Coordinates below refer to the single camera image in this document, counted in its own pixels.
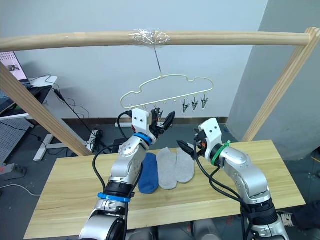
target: pegboard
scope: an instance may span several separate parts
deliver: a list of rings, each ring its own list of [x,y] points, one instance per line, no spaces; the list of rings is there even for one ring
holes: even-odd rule
[[[23,129],[25,131],[27,131],[30,127],[34,127],[24,118],[5,119],[0,121],[4,124],[8,124],[12,127]],[[25,131],[13,129],[12,127],[4,124],[0,123],[0,166],[4,165],[7,157],[26,133]]]

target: gray wall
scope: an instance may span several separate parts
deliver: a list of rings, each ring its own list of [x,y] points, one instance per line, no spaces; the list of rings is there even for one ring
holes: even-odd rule
[[[319,0],[269,0],[260,31],[303,33],[320,27]],[[255,46],[233,102],[227,126],[241,140],[287,64],[294,47]],[[271,139],[286,160],[320,146],[320,45],[271,113],[255,141]]]
[[[268,0],[0,0],[1,37],[51,33],[129,31],[257,31]],[[182,100],[159,104],[163,115],[177,117],[227,117],[247,65],[251,45],[166,46],[157,50],[163,74],[184,74],[214,81],[202,111],[200,95],[195,112],[183,115]],[[117,117],[124,110],[120,98],[160,75],[154,50],[137,46],[72,47],[16,53],[28,77],[58,76],[65,97],[90,111],[93,118]],[[133,105],[209,88],[168,79],[149,84]],[[51,93],[48,108],[57,117],[75,115]],[[77,107],[76,111],[87,114]]]

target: sock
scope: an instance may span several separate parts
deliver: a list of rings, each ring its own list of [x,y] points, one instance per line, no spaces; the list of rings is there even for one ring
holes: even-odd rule
[[[176,153],[176,165],[174,170],[175,179],[179,183],[185,184],[195,175],[195,161],[181,148],[178,148]]]
[[[159,186],[156,155],[147,153],[142,166],[143,170],[138,182],[139,191],[142,194],[152,194]]]
[[[166,190],[174,189],[177,186],[175,176],[177,154],[166,147],[157,153],[156,161],[158,163],[159,186]]]

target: green ring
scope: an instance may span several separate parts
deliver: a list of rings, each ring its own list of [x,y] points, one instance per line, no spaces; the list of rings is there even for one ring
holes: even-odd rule
[[[215,162],[216,162],[218,156],[221,154],[221,152],[222,152],[226,147],[229,147],[230,143],[231,143],[231,142],[228,140],[223,146],[221,146],[221,147],[219,148],[219,150],[215,153],[215,155],[213,156],[213,158],[212,158],[212,160],[211,160],[211,164],[212,164],[212,165],[215,165]]]

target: blue sock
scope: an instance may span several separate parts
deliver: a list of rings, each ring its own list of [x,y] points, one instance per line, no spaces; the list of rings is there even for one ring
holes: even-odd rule
[[[138,182],[139,191],[142,194],[152,194],[159,186],[156,155],[147,153],[142,165],[142,175]]]

